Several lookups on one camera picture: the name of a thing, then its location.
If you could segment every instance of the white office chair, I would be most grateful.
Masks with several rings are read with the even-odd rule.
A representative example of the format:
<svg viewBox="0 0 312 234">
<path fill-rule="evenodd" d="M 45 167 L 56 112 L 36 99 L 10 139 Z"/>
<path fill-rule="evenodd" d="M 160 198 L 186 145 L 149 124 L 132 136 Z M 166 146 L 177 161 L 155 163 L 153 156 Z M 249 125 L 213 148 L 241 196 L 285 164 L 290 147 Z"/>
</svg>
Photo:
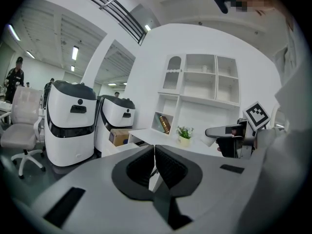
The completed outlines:
<svg viewBox="0 0 312 234">
<path fill-rule="evenodd" d="M 7 113 L 10 114 L 13 125 L 3 133 L 0 141 L 2 147 L 21 148 L 24 150 L 23 154 L 11 157 L 14 164 L 17 163 L 17 158 L 22 159 L 19 166 L 19 177 L 21 179 L 24 178 L 23 168 L 27 160 L 34 162 L 42 171 L 45 171 L 45 167 L 32 157 L 32 155 L 37 153 L 43 156 L 43 151 L 28 151 L 34 148 L 36 141 L 40 138 L 41 117 L 38 116 L 40 97 L 41 91 L 39 90 L 17 87 L 12 111 Z"/>
</svg>

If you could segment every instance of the cardboard box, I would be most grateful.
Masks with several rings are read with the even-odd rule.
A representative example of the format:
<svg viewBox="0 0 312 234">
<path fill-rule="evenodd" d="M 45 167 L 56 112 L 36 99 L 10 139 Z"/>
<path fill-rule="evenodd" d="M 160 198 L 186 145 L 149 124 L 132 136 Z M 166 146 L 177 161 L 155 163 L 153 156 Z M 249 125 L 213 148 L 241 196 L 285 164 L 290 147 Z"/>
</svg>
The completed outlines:
<svg viewBox="0 0 312 234">
<path fill-rule="evenodd" d="M 129 131 L 132 129 L 112 129 L 109 141 L 115 146 L 122 146 L 128 143 Z"/>
</svg>

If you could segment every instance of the chair base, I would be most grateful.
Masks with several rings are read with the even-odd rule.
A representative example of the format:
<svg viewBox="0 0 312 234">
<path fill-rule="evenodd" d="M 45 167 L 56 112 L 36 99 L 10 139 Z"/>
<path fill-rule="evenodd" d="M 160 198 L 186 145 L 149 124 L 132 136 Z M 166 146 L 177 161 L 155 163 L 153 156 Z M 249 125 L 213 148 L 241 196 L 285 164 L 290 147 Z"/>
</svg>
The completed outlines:
<svg viewBox="0 0 312 234">
<path fill-rule="evenodd" d="M 45 167 L 32 157 L 32 155 L 34 155 L 34 154 L 42 154 L 42 153 L 43 153 L 42 150 L 33 150 L 30 152 L 28 152 L 27 150 L 24 150 L 23 154 L 16 154 L 16 155 L 11 157 L 11 160 L 14 164 L 16 164 L 17 158 L 21 158 L 21 162 L 19 165 L 19 178 L 20 179 L 24 178 L 23 169 L 24 169 L 25 162 L 28 160 L 35 163 L 43 172 L 45 171 Z"/>
</svg>

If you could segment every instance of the book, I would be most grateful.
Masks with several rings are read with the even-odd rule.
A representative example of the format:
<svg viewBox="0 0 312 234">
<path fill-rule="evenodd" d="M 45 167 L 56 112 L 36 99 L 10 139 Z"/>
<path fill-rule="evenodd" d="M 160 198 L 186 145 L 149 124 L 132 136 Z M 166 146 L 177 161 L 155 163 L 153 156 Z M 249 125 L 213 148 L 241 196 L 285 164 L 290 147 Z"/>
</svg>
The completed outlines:
<svg viewBox="0 0 312 234">
<path fill-rule="evenodd" d="M 154 115 L 155 121 L 156 121 L 156 123 L 157 123 L 157 129 L 158 129 L 158 131 L 164 133 L 165 130 L 164 130 L 164 128 L 163 128 L 163 126 L 162 126 L 162 124 L 161 124 L 161 122 L 160 122 L 159 116 L 160 116 L 159 114 L 155 114 L 155 115 Z"/>
<path fill-rule="evenodd" d="M 169 134 L 169 132 L 170 132 L 170 124 L 169 124 L 167 118 L 165 116 L 160 116 L 159 120 L 160 120 L 161 125 L 163 126 L 163 128 L 165 130 L 165 133 Z"/>
</svg>

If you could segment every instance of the chair armrest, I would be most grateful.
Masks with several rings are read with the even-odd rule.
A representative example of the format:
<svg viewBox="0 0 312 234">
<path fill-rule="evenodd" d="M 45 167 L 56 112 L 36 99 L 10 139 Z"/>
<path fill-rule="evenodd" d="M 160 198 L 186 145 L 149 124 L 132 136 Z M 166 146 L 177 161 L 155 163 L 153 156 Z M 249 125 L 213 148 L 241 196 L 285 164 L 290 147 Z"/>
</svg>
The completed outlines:
<svg viewBox="0 0 312 234">
<path fill-rule="evenodd" d="M 39 117 L 38 120 L 34 124 L 34 131 L 35 131 L 37 140 L 40 140 L 39 134 L 41 132 L 41 124 L 40 124 L 41 120 L 42 120 L 42 117 Z"/>
<path fill-rule="evenodd" d="M 1 115 L 1 116 L 0 116 L 0 119 L 3 119 L 3 118 L 5 118 L 5 117 L 9 116 L 10 114 L 11 114 L 11 112 L 7 112 L 7 113 Z"/>
</svg>

